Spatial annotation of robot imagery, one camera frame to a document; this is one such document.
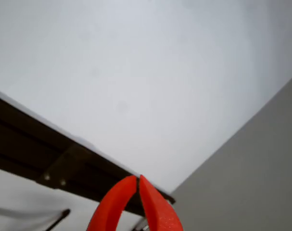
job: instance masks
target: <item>metal bracket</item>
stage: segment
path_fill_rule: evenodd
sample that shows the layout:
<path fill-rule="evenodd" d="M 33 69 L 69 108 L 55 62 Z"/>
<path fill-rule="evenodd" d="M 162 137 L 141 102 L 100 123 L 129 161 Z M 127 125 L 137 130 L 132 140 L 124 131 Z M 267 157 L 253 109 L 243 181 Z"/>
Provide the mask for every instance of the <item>metal bracket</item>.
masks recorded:
<path fill-rule="evenodd" d="M 91 155 L 88 149 L 79 144 L 73 144 L 45 170 L 37 183 L 54 189 L 66 186 L 67 181 L 83 167 Z"/>

